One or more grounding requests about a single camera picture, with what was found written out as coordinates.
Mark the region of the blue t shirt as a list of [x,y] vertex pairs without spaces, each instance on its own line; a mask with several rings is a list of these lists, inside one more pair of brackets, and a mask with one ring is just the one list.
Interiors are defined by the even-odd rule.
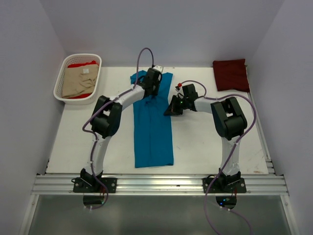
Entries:
[[172,78],[173,74],[164,73],[158,95],[133,104],[136,168],[174,164],[171,118],[164,115]]

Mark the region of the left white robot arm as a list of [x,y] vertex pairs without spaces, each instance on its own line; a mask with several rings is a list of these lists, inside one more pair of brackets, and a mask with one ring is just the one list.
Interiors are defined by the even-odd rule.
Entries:
[[104,157],[111,138],[119,129],[122,112],[130,105],[149,96],[156,96],[162,81],[163,67],[149,68],[139,81],[121,94],[112,97],[100,96],[91,118],[83,125],[82,130],[94,135],[93,146],[88,166],[80,172],[75,180],[74,192],[108,193],[102,182]]

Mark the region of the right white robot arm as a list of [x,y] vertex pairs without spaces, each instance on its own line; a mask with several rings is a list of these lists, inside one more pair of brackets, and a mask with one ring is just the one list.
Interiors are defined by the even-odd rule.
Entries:
[[204,183],[211,186],[209,191],[229,192],[240,182],[239,138],[247,128],[246,117],[235,97],[223,101],[211,101],[198,96],[193,84],[176,86],[182,94],[172,96],[172,100],[164,112],[165,116],[179,116],[184,110],[204,112],[213,116],[215,129],[222,138],[222,162],[216,180],[209,176]]

